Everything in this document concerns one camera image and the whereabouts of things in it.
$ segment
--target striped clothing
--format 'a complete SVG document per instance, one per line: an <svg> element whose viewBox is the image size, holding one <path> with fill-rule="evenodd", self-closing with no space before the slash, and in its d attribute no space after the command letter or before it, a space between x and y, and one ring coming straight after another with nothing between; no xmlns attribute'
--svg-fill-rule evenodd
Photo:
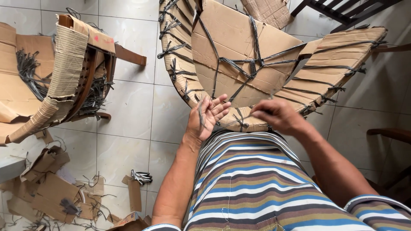
<svg viewBox="0 0 411 231"><path fill-rule="evenodd" d="M411 210L362 195L343 209L325 196L279 135L221 131L199 153L187 231L411 230ZM179 231L170 224L145 231Z"/></svg>

